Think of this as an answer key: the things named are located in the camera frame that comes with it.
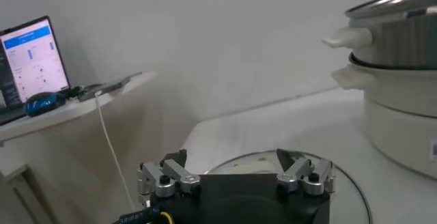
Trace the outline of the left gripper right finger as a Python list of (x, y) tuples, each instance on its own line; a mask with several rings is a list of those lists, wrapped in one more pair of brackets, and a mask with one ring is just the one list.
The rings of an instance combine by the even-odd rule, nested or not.
[(278, 192), (290, 194), (302, 189), (311, 196), (335, 192), (334, 165), (330, 160), (321, 158), (314, 163), (300, 152), (283, 149), (277, 149), (276, 154), (283, 168), (277, 174)]

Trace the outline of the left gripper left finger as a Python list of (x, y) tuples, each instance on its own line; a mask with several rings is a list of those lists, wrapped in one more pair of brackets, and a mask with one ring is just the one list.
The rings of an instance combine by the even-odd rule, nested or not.
[(177, 192), (197, 197), (202, 190), (201, 177), (185, 170), (187, 151), (166, 154), (155, 164), (141, 163), (137, 169), (137, 194), (139, 198), (155, 195), (173, 197)]

